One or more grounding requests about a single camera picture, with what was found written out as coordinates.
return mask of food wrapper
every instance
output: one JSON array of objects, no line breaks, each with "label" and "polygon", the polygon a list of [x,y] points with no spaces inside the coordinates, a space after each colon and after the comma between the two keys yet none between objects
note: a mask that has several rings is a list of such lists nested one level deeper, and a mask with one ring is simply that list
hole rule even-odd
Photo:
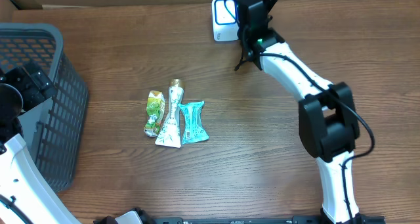
[{"label": "food wrapper", "polygon": [[201,124],[201,110],[203,109],[204,101],[190,102],[187,105],[178,104],[178,106],[185,117],[185,131],[182,136],[182,144],[208,140],[209,136]]},{"label": "food wrapper", "polygon": [[162,92],[151,91],[146,106],[149,120],[144,126],[144,132],[149,137],[157,137],[165,113],[165,98]]}]

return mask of green and white package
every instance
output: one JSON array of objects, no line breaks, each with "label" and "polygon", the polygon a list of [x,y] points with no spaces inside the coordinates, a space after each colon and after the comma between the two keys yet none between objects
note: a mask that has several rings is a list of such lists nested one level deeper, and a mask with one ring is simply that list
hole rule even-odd
[{"label": "green and white package", "polygon": [[201,110],[203,109],[204,101],[190,102],[187,105],[178,104],[178,106],[185,118],[185,131],[182,136],[182,144],[208,140],[209,136],[201,124]]}]

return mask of plastic packaging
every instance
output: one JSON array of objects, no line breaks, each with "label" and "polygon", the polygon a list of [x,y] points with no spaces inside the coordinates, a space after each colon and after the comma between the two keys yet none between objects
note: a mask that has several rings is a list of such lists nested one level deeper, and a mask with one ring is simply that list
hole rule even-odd
[{"label": "plastic packaging", "polygon": [[162,124],[163,114],[165,113],[165,97],[162,92],[151,91],[146,106],[149,120],[144,126],[144,132],[149,137],[156,137]]},{"label": "plastic packaging", "polygon": [[178,103],[184,94],[184,84],[180,79],[172,79],[169,87],[169,113],[163,123],[162,130],[157,136],[156,145],[181,147],[179,129],[179,107]]},{"label": "plastic packaging", "polygon": [[185,117],[185,131],[182,136],[182,144],[196,143],[209,139],[201,124],[201,110],[204,101],[190,102],[187,105],[179,104],[179,108]]}]

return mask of wooden tabletop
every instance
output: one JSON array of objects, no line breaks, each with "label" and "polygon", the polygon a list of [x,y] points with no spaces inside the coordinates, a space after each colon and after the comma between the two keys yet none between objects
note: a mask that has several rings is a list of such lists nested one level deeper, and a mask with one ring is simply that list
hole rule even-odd
[{"label": "wooden tabletop", "polygon": [[[375,132],[374,153],[354,163],[361,212],[420,222],[420,0],[282,1],[272,15],[302,61],[351,86]],[[233,71],[240,46],[214,42],[210,4],[16,11],[14,21],[59,28],[90,89],[75,181],[60,194],[80,221],[135,206],[160,217],[319,214],[297,103],[252,64]],[[167,99],[173,78],[186,83],[183,103],[205,101],[207,142],[165,148],[144,134],[149,91]],[[356,153],[368,144],[362,130]]]}]

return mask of blue packet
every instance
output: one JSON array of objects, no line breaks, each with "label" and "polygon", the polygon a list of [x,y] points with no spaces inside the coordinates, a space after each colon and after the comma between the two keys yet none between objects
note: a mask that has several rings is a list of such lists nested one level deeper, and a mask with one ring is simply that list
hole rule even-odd
[{"label": "blue packet", "polygon": [[190,102],[187,105],[178,104],[182,114],[185,118],[185,131],[182,136],[182,144],[196,143],[209,139],[201,124],[201,110],[204,106],[204,101]]}]

